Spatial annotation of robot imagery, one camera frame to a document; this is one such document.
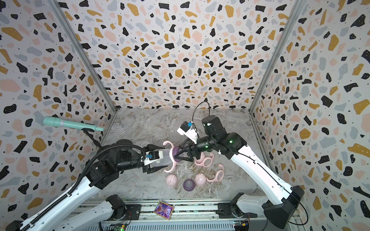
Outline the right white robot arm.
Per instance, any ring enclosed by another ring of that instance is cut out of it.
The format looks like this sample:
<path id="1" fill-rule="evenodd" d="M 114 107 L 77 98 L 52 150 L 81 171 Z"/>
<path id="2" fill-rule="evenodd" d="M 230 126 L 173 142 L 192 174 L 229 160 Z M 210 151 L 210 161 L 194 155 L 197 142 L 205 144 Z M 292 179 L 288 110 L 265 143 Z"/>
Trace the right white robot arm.
<path id="1" fill-rule="evenodd" d="M 243 169 L 260 186 L 265 196 L 238 193 L 230 201 L 229 208 L 219 214 L 237 218 L 247 213 L 263 215 L 276 227 L 285 228 L 301 205 L 304 190 L 300 186 L 291 186 L 277 176 L 240 135 L 226 131 L 219 117 L 207 116 L 201 123 L 206 134 L 204 137 L 199 137 L 192 122 L 181 124 L 177 132 L 185 135 L 187 140 L 181 144 L 181 150 L 174 158 L 193 162 L 199 160 L 204 152 L 217 151 L 224 155 Z"/>

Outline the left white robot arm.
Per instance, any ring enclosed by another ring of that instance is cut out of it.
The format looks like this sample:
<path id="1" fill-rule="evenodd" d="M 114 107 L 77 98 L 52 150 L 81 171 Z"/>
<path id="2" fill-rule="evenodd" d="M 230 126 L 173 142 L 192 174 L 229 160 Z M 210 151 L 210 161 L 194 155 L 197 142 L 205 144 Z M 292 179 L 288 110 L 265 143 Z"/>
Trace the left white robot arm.
<path id="1" fill-rule="evenodd" d="M 155 158 L 155 154 L 160 150 L 162 147 L 153 144 L 142 148 L 132 144 L 130 140 L 119 140 L 116 144 L 102 147 L 86 164 L 77 181 L 65 194 L 32 217 L 24 221 L 15 220 L 5 229 L 7 231 L 55 231 L 58 228 L 62 230 L 71 228 L 77 231 L 93 222 L 124 217 L 126 205 L 117 195 L 114 195 L 92 209 L 86 218 L 76 217 L 66 220 L 78 206 L 118 179 L 120 173 L 141 168 L 144 173 L 151 174 L 162 169 L 162 167 L 150 167 L 148 163 L 148 160 Z"/>

